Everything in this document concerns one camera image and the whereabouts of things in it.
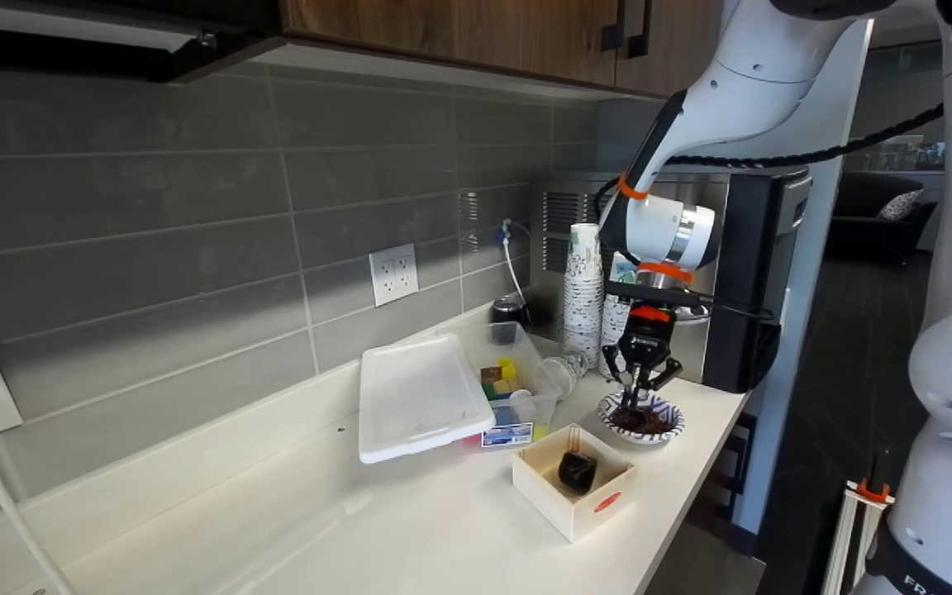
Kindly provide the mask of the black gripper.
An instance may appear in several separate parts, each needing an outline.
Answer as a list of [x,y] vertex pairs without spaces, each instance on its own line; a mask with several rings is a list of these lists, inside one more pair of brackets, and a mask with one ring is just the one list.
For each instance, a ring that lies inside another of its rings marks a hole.
[[671,376],[682,372],[682,361],[671,354],[671,335],[674,316],[668,310],[638,304],[624,316],[624,329],[600,348],[621,407],[651,401]]

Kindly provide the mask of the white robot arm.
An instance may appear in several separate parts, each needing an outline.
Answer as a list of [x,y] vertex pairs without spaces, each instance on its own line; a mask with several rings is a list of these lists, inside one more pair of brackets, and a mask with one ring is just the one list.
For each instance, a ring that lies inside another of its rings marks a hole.
[[659,199],[651,180],[692,148],[758,138],[805,99],[839,37],[885,7],[938,21],[944,109],[944,202],[929,272],[925,328],[909,387],[925,425],[909,446],[897,504],[853,595],[952,595],[952,0],[736,0],[711,66],[661,109],[600,216],[600,251],[636,264],[701,264],[711,221]]

